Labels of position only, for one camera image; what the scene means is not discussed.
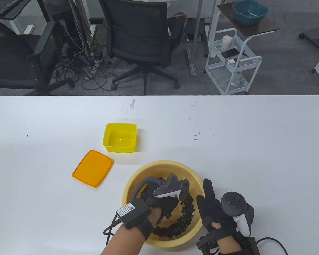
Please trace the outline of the person's left hand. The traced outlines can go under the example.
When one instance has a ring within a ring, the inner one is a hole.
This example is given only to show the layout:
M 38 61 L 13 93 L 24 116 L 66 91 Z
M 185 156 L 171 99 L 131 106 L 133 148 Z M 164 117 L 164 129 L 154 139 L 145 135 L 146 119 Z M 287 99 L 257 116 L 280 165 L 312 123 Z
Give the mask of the person's left hand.
M 156 226 L 163 218 L 169 218 L 177 207 L 179 200 L 176 197 L 156 198 L 152 190 L 141 193 L 141 199 L 150 207 L 148 219 L 152 226 Z

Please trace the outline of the person's right hand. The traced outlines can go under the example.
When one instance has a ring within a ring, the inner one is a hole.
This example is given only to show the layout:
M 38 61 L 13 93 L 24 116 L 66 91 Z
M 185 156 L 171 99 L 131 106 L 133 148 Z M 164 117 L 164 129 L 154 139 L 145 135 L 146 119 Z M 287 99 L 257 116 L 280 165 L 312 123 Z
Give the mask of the person's right hand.
M 209 233 L 215 233 L 216 240 L 237 233 L 237 224 L 222 209 L 221 203 L 215 198 L 211 180 L 203 180 L 204 196 L 197 195 L 196 201 L 203 226 Z

